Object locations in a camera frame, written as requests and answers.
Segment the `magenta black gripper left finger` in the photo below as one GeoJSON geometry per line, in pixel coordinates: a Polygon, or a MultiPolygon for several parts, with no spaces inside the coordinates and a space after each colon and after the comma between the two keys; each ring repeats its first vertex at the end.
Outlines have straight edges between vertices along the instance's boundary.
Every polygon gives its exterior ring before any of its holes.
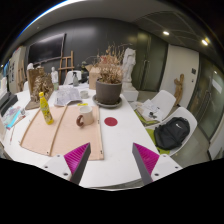
{"type": "Polygon", "coordinates": [[[81,181],[88,158],[91,153],[91,145],[86,143],[64,155],[65,161],[71,171],[70,181],[78,185],[81,181]]]}

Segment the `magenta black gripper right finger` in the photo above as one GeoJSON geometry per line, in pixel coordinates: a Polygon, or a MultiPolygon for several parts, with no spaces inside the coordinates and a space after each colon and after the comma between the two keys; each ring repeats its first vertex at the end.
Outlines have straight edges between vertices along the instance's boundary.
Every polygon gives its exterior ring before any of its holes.
{"type": "Polygon", "coordinates": [[[147,185],[152,183],[153,179],[151,175],[156,163],[158,162],[159,155],[137,143],[133,144],[132,153],[139,169],[143,184],[147,185]]]}

